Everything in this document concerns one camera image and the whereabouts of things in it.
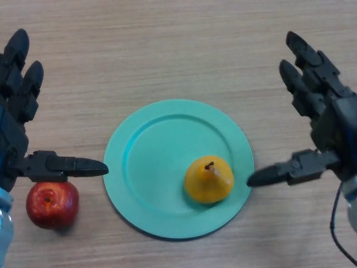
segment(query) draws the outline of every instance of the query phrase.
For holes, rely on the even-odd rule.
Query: wooden table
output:
[[[357,88],[356,0],[1,0],[0,44],[30,36],[28,68],[45,68],[40,108],[27,124],[29,152],[102,160],[116,127],[154,101],[214,105],[246,133],[257,168],[313,148],[307,118],[291,105],[278,72],[292,61],[286,33],[323,50]],[[35,227],[25,210],[33,185],[18,179],[15,238],[6,267],[352,267],[329,232],[338,180],[254,190],[223,229],[190,242],[163,242],[130,228],[110,206],[101,178],[71,179],[80,191],[74,228]],[[357,256],[356,234],[337,213],[337,235]]]

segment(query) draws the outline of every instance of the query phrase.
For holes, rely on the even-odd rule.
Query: apple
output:
[[[64,229],[76,219],[79,193],[69,181],[64,183],[36,183],[26,198],[30,220],[43,229]]]

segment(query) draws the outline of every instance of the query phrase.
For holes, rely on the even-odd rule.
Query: yellow pear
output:
[[[196,202],[211,204],[226,198],[234,186],[234,175],[228,163],[208,155],[194,161],[185,175],[185,190]]]

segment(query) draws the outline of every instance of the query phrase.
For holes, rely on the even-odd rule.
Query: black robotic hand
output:
[[[30,46],[25,30],[18,30],[0,54],[0,188],[10,192],[16,178],[32,181],[67,181],[68,176],[99,176],[108,167],[96,160],[61,157],[53,151],[36,151],[25,157],[28,138],[25,123],[33,120],[44,69],[35,61],[22,77]]]
[[[258,187],[286,181],[293,185],[318,179],[327,169],[348,181],[357,174],[356,93],[341,83],[340,72],[323,52],[316,52],[294,32],[287,34],[286,44],[302,75],[286,60],[280,63],[280,75],[297,112],[311,119],[317,149],[296,152],[288,162],[258,170],[247,184]]]

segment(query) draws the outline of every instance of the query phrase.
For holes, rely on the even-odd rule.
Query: plate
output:
[[[230,195],[214,205],[194,202],[184,190],[196,159],[225,159],[235,177]],[[119,214],[146,234],[166,239],[208,235],[228,223],[249,197],[254,171],[249,143],[222,111],[195,100],[152,103],[126,118],[104,155],[108,197]]]

